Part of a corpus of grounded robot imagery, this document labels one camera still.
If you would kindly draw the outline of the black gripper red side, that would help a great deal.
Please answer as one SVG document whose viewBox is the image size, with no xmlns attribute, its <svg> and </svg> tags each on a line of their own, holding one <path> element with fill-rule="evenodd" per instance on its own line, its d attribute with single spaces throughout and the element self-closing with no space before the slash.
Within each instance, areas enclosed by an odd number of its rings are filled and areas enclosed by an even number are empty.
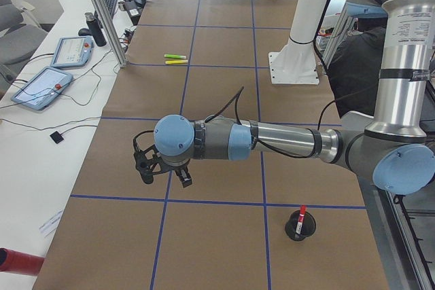
<svg viewBox="0 0 435 290">
<path fill-rule="evenodd" d="M 192 185 L 192 177 L 188 171 L 188 164 L 190 158 L 176 158 L 171 156 L 162 156 L 162 172 L 169 172 L 175 170 L 182 187 L 189 187 Z"/>
</svg>

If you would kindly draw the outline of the robot arm holding red marker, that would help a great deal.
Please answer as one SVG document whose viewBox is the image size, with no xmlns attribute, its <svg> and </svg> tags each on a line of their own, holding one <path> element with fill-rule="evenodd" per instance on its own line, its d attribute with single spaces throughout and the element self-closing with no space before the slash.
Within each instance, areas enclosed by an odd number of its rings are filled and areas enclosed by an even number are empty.
<svg viewBox="0 0 435 290">
<path fill-rule="evenodd" d="M 272 84 L 267 56 L 284 43 L 298 0 L 152 0 L 168 16 L 149 29 L 170 39 L 193 38 L 187 66 L 154 67 L 155 100 L 162 115 L 180 113 L 201 119 L 219 110 L 242 90 L 243 119 L 314 128 L 321 110 L 333 99 L 327 77 L 315 85 Z M 356 180 L 342 168 L 319 160 L 295 160 L 277 153 L 247 160 L 195 160 L 194 184 L 184 189 L 173 174 L 156 178 L 143 195 L 162 199 L 255 202 L 261 187 L 270 201 L 290 198 L 309 202 L 357 202 Z"/>
</svg>

